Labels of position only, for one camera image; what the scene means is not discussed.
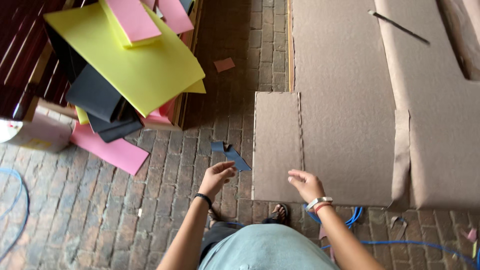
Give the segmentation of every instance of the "right hand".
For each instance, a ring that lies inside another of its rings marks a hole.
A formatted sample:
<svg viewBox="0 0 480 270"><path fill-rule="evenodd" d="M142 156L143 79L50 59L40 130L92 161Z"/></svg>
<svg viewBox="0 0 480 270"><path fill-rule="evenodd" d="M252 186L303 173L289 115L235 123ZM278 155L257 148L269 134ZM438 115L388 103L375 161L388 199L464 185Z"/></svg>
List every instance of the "right hand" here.
<svg viewBox="0 0 480 270"><path fill-rule="evenodd" d="M311 203L316 198L325 197L322 182L315 175L295 169L288 171L288 174L288 181L296 187L305 202Z"/></svg>

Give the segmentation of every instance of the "left hand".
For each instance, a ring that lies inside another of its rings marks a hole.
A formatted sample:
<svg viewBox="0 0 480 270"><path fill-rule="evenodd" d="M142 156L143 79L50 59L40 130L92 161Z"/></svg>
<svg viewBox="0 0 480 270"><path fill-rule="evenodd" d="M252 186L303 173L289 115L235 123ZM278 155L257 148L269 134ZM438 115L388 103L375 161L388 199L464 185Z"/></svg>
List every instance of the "left hand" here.
<svg viewBox="0 0 480 270"><path fill-rule="evenodd" d="M230 182L229 177L233 177L237 168L233 167L234 161L219 162L205 171L204 179L198 189L198 193L207 196L212 202L215 195L220 191L223 184Z"/></svg>

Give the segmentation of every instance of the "foot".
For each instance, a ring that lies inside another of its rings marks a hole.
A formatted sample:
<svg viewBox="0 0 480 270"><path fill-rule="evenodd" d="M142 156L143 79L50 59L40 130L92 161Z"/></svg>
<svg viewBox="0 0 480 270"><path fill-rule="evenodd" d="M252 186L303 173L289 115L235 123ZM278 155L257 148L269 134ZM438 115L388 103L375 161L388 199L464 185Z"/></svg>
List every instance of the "foot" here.
<svg viewBox="0 0 480 270"><path fill-rule="evenodd" d="M277 220L278 224L285 224L287 222L287 215L286 211L280 204L275 205L272 214L269 216L270 218Z"/></svg>
<svg viewBox="0 0 480 270"><path fill-rule="evenodd" d="M215 212L213 212L213 210L210 209L208 211L207 223L205 224L205 230L204 231L205 232L209 231L213 227L213 225L217 222L218 222L217 215L215 214Z"/></svg>

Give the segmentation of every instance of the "blue paper strip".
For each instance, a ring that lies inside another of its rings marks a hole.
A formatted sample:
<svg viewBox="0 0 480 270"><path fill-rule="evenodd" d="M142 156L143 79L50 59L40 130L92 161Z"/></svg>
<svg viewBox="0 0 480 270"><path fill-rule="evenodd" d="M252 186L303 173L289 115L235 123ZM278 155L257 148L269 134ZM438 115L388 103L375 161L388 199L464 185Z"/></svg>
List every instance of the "blue paper strip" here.
<svg viewBox="0 0 480 270"><path fill-rule="evenodd" d="M231 145L227 145L226 150L223 146L223 142L211 142L210 145L212 147L212 151L222 152L228 160L233 160L235 162L235 167L237 167L239 172L252 170Z"/></svg>

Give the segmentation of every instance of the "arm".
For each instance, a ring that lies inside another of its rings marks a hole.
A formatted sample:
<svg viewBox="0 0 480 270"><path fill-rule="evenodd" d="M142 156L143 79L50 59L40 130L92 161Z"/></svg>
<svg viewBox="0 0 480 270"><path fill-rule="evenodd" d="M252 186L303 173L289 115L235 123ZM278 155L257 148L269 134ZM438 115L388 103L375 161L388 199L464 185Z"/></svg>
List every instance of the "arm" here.
<svg viewBox="0 0 480 270"><path fill-rule="evenodd" d="M291 170L288 173L291 175L288 181L296 187L307 203L315 198L325 197L324 188L318 177L298 170ZM313 208L315 209L321 204L318 203ZM335 258L341 269L384 269L348 230L332 206L320 208L317 215L322 220L328 241L335 250Z"/></svg>
<svg viewBox="0 0 480 270"><path fill-rule="evenodd" d="M215 195L229 177L237 170L235 162L221 162L206 170L198 193L206 195L213 202ZM194 270L200 258L200 245L208 213L208 203L200 197L193 199L180 229L173 239L157 270Z"/></svg>

